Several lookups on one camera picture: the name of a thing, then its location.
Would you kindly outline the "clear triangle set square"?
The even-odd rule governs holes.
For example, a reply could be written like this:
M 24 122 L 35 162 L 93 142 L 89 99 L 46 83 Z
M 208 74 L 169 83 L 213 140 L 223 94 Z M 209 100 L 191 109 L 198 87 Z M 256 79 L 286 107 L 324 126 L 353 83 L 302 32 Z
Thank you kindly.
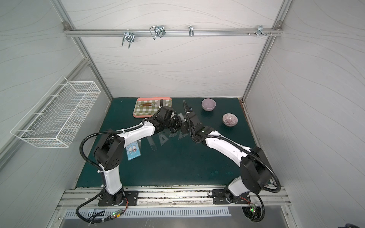
M 178 137 L 178 140 L 180 140 L 180 139 L 183 139 L 183 138 L 185 138 L 186 136 L 188 136 L 189 134 L 187 134 L 187 133 L 182 133 L 182 132 L 180 132 L 179 133 L 179 137 Z

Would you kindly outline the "clear protractor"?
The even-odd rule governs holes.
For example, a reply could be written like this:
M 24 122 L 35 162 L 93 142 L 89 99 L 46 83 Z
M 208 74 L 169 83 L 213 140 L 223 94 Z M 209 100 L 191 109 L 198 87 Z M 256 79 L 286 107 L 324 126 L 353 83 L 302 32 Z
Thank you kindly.
M 177 132 L 175 132 L 175 133 L 170 133 L 170 134 L 169 134 L 169 137 L 170 137 L 170 138 L 173 138 L 173 137 L 175 137 L 176 135 L 177 135 Z

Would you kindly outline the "clear large set square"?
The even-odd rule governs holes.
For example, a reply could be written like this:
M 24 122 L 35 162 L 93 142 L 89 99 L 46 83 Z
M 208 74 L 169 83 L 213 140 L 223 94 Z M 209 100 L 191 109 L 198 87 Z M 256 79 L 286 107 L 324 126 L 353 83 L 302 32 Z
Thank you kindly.
M 159 136 L 161 146 L 163 146 L 169 140 L 169 138 L 162 132 L 158 133 L 158 136 Z

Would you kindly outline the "clear straight ruler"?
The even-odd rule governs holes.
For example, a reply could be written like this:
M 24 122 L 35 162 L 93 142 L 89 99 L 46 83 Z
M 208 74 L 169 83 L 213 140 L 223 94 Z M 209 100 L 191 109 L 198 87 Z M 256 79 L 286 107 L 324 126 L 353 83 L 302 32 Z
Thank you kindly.
M 149 144 L 151 146 L 152 151 L 156 151 L 157 150 L 157 146 L 156 146 L 153 138 L 151 136 L 148 136 L 147 137 L 147 140 L 148 140 L 148 142 L 149 142 Z

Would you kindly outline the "blue ruler set package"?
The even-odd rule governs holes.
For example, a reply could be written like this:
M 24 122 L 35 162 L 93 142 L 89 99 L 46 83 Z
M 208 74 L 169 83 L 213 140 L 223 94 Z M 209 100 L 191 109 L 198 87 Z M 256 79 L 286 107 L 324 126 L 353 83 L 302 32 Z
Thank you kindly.
M 126 153 L 128 160 L 135 159 L 141 155 L 138 141 L 132 142 L 126 146 Z

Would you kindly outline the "clear plastic pouch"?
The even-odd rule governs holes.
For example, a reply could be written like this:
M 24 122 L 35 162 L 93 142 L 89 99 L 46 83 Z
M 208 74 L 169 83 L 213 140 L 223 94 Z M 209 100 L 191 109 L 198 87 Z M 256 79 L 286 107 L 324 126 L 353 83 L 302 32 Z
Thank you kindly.
M 182 113 L 177 114 L 176 119 L 179 122 L 179 125 L 186 125 L 187 124 L 185 116 Z

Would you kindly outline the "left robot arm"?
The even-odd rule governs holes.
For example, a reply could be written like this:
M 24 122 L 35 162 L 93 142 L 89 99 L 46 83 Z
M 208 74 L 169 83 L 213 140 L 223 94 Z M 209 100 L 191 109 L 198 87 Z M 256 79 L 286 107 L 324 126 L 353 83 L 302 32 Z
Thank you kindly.
M 103 136 L 94 152 L 94 157 L 103 175 L 104 192 L 110 196 L 120 196 L 123 184 L 120 180 L 119 165 L 126 146 L 145 137 L 150 137 L 169 129 L 175 133 L 185 122 L 182 114 L 177 114 L 171 107 L 162 106 L 157 114 L 145 118 L 139 125 L 122 129 L 117 133 L 107 132 Z

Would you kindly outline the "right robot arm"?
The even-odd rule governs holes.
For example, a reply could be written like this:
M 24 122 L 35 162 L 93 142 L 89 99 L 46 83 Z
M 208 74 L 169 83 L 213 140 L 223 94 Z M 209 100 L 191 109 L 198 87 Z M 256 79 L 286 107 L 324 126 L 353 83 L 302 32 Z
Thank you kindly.
M 179 114 L 182 131 L 188 133 L 195 143 L 215 149 L 240 168 L 240 176 L 224 188 L 226 200 L 235 204 L 244 193 L 259 194 L 262 190 L 276 193 L 281 190 L 264 151 L 259 147 L 245 147 L 220 134 L 210 126 L 204 126 L 194 112 Z

